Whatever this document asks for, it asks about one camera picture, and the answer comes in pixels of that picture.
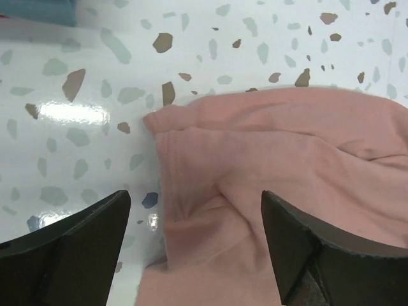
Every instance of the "pink fabric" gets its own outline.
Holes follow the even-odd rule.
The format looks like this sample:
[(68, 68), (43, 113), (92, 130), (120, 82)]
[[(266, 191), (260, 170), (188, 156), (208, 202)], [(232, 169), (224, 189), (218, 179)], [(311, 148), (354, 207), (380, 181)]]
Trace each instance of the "pink fabric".
[(395, 102), (275, 89), (167, 106), (144, 122), (161, 162), (168, 260), (146, 269), (137, 306), (281, 305), (262, 190), (407, 247), (408, 110)]

